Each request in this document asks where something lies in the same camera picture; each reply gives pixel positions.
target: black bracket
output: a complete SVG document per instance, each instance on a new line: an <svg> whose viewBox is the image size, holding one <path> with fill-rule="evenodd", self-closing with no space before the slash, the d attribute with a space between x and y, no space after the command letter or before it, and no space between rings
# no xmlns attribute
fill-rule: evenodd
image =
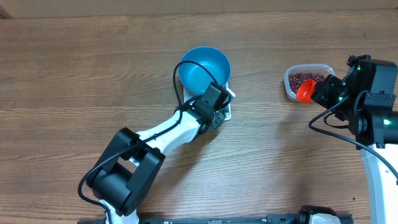
<svg viewBox="0 0 398 224"><path fill-rule="evenodd" d="M141 140L139 135L128 128L118 131L112 138L95 167L111 156L131 147ZM131 150L120 156L124 160L130 157L140 162L132 174L118 163L118 157L101 166L98 171L87 178L86 184L98 199L111 204L118 215L130 215L147 195L165 156L157 148L147 144L131 147Z"/></svg>
<svg viewBox="0 0 398 224"><path fill-rule="evenodd" d="M214 131L225 119L222 109L229 91L225 87L211 82L204 94L199 96L187 110L201 124L199 134Z"/></svg>

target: wood grain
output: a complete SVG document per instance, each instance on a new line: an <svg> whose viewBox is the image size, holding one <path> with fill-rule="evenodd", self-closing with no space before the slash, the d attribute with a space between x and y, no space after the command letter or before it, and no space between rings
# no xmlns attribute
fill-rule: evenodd
<svg viewBox="0 0 398 224"><path fill-rule="evenodd" d="M79 199L78 182L117 130L171 116L172 70L201 45L231 62L233 118L166 158L141 216L250 217L315 204L369 223L359 152L309 130L322 108L289 101L282 80L301 63L343 77L348 54L397 63L398 11L1 20L0 30L0 223L103 217Z"/></svg>
<svg viewBox="0 0 398 224"><path fill-rule="evenodd" d="M16 19L156 14L395 9L396 0L0 0Z"/></svg>

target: blue bowl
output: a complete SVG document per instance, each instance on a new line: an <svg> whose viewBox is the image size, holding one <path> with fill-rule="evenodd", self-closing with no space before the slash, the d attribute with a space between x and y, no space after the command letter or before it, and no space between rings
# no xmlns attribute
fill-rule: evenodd
<svg viewBox="0 0 398 224"><path fill-rule="evenodd" d="M192 60L204 66L215 77L218 84L224 85L231 76L228 58L213 47L197 47L188 51L181 61ZM178 68L182 84L194 94L203 94L213 79L201 67L192 63Z"/></svg>

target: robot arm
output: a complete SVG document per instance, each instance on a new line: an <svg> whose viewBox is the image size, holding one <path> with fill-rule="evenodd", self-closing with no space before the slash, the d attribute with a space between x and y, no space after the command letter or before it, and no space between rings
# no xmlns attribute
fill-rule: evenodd
<svg viewBox="0 0 398 224"><path fill-rule="evenodd" d="M162 124L137 133L128 128L118 131L95 164L99 168L86 180L94 196L110 210L106 223L137 224L136 208L152 186L165 155L197 134L214 131L225 119L221 109L233 98L231 90L212 82L204 94L188 100ZM173 125L170 131L158 134ZM137 166L133 174L118 163L119 157L114 158L119 153Z"/></svg>
<svg viewBox="0 0 398 224"><path fill-rule="evenodd" d="M356 141L350 139L350 142L361 150L368 179L371 223L394 223L398 208L395 171L398 170L398 113L392 108L398 68L392 62L373 60L370 55L352 55L347 64L351 70L344 79L329 75L315 85L311 99L326 109L345 99L332 113L349 122L348 129L356 137ZM344 136L332 136L347 141Z"/></svg>

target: black cable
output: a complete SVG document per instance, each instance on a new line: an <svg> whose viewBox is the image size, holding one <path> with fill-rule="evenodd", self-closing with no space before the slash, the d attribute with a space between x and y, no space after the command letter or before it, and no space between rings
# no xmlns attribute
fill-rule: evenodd
<svg viewBox="0 0 398 224"><path fill-rule="evenodd" d="M356 112L358 111L358 102L359 102L359 99L362 97L362 95L363 95L364 93L369 93L369 91L367 91L367 90L362 90L362 91L360 91L360 92L358 93L358 96L357 96L356 99L355 99L355 103L354 103L354 114L356 114Z"/></svg>
<svg viewBox="0 0 398 224"><path fill-rule="evenodd" d="M230 93L228 93L228 101L227 101L226 103L223 103L223 104L221 105L221 109L223 109L223 108L225 108L226 106L228 106L229 103L231 102L231 100L232 100L232 96L231 96Z"/></svg>
<svg viewBox="0 0 398 224"><path fill-rule="evenodd" d="M185 60L185 61L182 61L182 62L178 63L178 64L175 66L174 71L173 71L173 86L174 86L175 95L177 96L177 100L178 100L178 108L180 109L180 116L178 117L178 120L175 122L175 124L171 125L171 126L168 127L167 129L165 129L165 130L163 130L163 131L161 131L161 132L159 132L159 133L157 133L157 134L154 134L154 135L152 135L151 137L149 137L149 138L147 138L147 139L145 139L145 140L142 140L142 141L138 142L137 144L135 144L135 145L133 145L133 146L129 146L129 147L125 148L125 150L123 150L123 151L121 151L121 152L119 152L119 153L117 153L117 154L111 156L110 158L108 158L108 159L105 160L104 162L98 164L98 166L96 166L96 167L92 168L90 171L88 171L88 172L86 173L86 175L84 175L83 178L80 180L80 183L79 183L78 188L77 188L77 192L78 192L79 197L80 197L81 199L83 199L84 201L88 202L88 203L92 203L93 205L98 205L98 206L104 208L104 209L105 209L105 212L108 214L109 224L112 224L111 210L110 210L110 209L108 208L108 206L106 206L105 204L102 204L101 202L94 201L94 200L92 200L92 199L90 199L90 198L84 196L84 195L83 195L83 192L82 192L83 184L84 184L84 182L86 182L88 176L90 176L93 172L97 171L101 166L103 166L104 164L106 164L106 163L109 162L110 160L113 160L114 158L117 158L117 157L121 156L122 154L124 154L124 153L126 153L126 152L128 152L128 151L130 151L130 150L132 150L132 149L134 149L135 147L141 146L142 144L144 144L144 143L146 143L146 142L149 142L149 141L151 141L151 140L153 140L153 139L155 139L155 138L157 138L157 137L159 137L159 136L161 136L161 135L163 135L163 134L169 132L170 130L172 130L173 128L175 128L178 124L180 124L180 122L181 122L181 120L182 120L182 103L181 103L180 94L178 93L178 90L177 90L177 83L176 83L176 81L175 81L175 75L176 75L176 73L177 73L177 69L179 68L179 66L182 65L182 64L184 64L184 63L193 63L193 64L195 64L195 65L198 65L199 67L201 67L202 69L204 69L204 71L205 71L207 74L209 74L209 76L213 79L213 81L214 81L215 83L218 84L218 82L217 82L217 80L214 78L214 76L213 76L203 65L201 65L201 64L199 64L199 63L197 63L197 62L191 61L191 60Z"/></svg>
<svg viewBox="0 0 398 224"><path fill-rule="evenodd" d="M330 131L325 131L323 129L320 128L316 128L314 126L312 126L312 124L318 120L319 118L323 117L324 115L326 115L327 113L333 111L334 109L338 108L341 104L343 104L349 97L347 96L346 98L343 98L340 102L338 102L335 106L332 106L330 109L322 112L320 115L314 117L309 123L308 123L308 127L311 128L312 130L322 133L322 134L327 134L329 136L341 139L343 141L347 141L350 142L352 144L355 144L361 148L363 148L364 150L368 151L369 153L371 153L372 155L376 156L378 159L380 159L381 162L383 162L388 169L391 170L391 172L395 175L396 179L397 179L397 185L398 185L398 172L394 169L394 167L384 158L382 157L379 153L377 153L375 150L371 149L370 147L365 146L364 144L361 144L353 139L347 138L346 136L342 136L340 134L336 134Z"/></svg>
<svg viewBox="0 0 398 224"><path fill-rule="evenodd" d="M323 118L323 122L327 125L327 126L331 126L332 128L337 128L337 129L346 129L346 128L348 128L348 125L331 125L331 124L328 124L328 117L330 117L331 115L333 115L334 113L333 112L331 112L331 113L329 113L328 115L326 115L324 118Z"/></svg>
<svg viewBox="0 0 398 224"><path fill-rule="evenodd" d="M182 111L184 112L184 111L186 111L187 109L189 109L189 106L191 106L190 103L194 102L194 101L197 100L198 98L199 98L199 95L198 95L198 96L193 96L193 97L191 97L190 99L188 99L188 100L182 105L182 107L181 107ZM175 110L174 110L174 113L177 112L177 110L179 110L179 109L180 109L180 107L177 106L177 107L175 108Z"/></svg>

